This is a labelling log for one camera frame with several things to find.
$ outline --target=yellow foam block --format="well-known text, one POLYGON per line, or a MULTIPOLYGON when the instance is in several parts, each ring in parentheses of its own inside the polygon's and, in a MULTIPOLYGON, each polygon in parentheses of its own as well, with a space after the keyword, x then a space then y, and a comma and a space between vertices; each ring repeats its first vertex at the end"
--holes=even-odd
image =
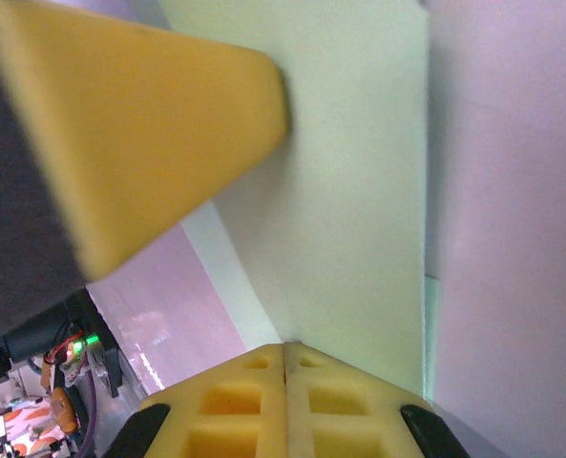
POLYGON ((286 458, 283 374, 267 345, 151 396, 172 409, 146 458, 286 458))
POLYGON ((289 457, 424 457, 400 413, 422 398, 300 343, 284 365, 289 457))
POLYGON ((419 458, 418 396, 300 343, 267 345, 148 398, 171 407, 147 458, 419 458))
POLYGON ((91 280, 287 131, 266 55, 47 3, 0 0, 0 80, 91 280))

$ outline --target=purple cable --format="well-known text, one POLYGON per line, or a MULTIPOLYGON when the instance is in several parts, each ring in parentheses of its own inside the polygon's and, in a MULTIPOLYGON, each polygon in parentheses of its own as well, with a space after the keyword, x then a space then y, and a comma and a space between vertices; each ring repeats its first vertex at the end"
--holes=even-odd
POLYGON ((88 387, 90 389, 90 418, 88 419, 88 430, 83 438, 83 444, 81 444, 81 447, 74 458, 85 458, 85 456, 90 452, 92 442, 94 441, 95 415, 97 413, 97 409, 95 404, 94 376, 92 375, 91 369, 85 373, 85 377, 88 379, 88 387))

